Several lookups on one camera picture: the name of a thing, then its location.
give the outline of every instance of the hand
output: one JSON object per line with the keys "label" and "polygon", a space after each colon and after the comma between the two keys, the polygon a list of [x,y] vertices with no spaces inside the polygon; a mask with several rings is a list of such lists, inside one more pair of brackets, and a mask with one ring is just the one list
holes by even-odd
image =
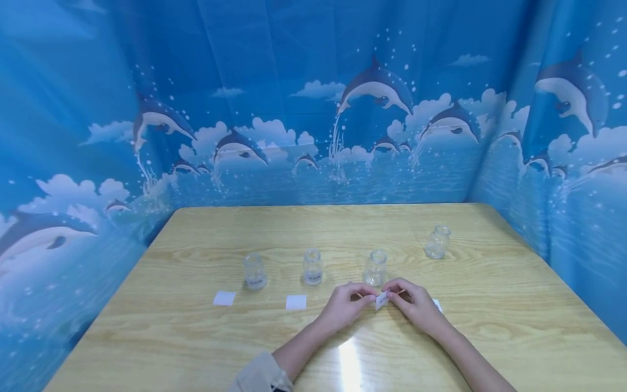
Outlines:
{"label": "hand", "polygon": [[[433,299],[422,287],[403,278],[390,280],[384,284],[382,291],[389,290],[387,297],[398,309],[419,329],[437,340],[436,336],[450,326],[446,317],[440,312]],[[404,300],[398,293],[405,290],[411,302]]]}
{"label": "hand", "polygon": [[[354,294],[362,297],[357,301],[351,301],[350,297]],[[337,286],[315,323],[323,326],[329,335],[335,334],[357,320],[359,313],[373,303],[377,295],[375,288],[365,283],[348,282]]]}

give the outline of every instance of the beige sleeve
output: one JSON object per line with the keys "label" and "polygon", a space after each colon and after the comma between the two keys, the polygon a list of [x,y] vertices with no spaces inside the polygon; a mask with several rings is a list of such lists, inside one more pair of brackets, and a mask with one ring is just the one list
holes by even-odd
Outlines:
{"label": "beige sleeve", "polygon": [[264,351],[237,375],[229,392],[270,392],[272,388],[292,392],[294,385],[272,354]]}

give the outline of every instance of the small glass bottle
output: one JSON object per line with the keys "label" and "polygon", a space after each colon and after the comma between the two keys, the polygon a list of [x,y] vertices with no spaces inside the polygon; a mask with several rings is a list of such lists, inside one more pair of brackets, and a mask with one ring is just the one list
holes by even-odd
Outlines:
{"label": "small glass bottle", "polygon": [[448,248],[449,237],[451,231],[445,226],[435,226],[433,232],[429,235],[427,244],[424,246],[424,252],[431,258],[443,258]]}
{"label": "small glass bottle", "polygon": [[370,252],[370,259],[364,268],[364,282],[370,286],[381,286],[386,279],[387,254],[382,250]]}
{"label": "small glass bottle", "polygon": [[260,290],[266,285],[268,276],[259,253],[250,253],[244,257],[244,275],[250,290]]}
{"label": "small glass bottle", "polygon": [[303,281],[315,286],[322,282],[322,259],[317,249],[308,249],[303,259]]}

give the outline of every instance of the white card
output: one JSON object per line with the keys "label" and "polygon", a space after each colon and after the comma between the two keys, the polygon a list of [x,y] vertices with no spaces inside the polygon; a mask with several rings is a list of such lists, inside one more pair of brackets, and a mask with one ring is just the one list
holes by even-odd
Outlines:
{"label": "white card", "polygon": [[213,299],[213,304],[217,306],[231,306],[236,294],[236,292],[232,291],[219,291]]}
{"label": "white card", "polygon": [[303,310],[307,309],[306,295],[288,295],[285,300],[285,308],[287,310]]}
{"label": "white card", "polygon": [[375,301],[376,307],[374,308],[374,311],[376,312],[377,310],[379,310],[388,301],[389,299],[387,299],[387,291],[384,291],[383,293],[381,293],[380,296],[377,297],[377,300]]}
{"label": "white card", "polygon": [[442,306],[440,306],[440,302],[438,300],[434,299],[433,303],[435,304],[435,306],[438,307],[438,309],[440,310],[440,313],[444,314],[444,312],[442,311]]}

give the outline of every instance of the blue backdrop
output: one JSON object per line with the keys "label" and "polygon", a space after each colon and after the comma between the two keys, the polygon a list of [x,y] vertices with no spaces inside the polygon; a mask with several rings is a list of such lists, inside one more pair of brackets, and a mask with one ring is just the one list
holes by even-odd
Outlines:
{"label": "blue backdrop", "polygon": [[183,206],[493,205],[627,342],[627,3],[5,0],[0,390]]}

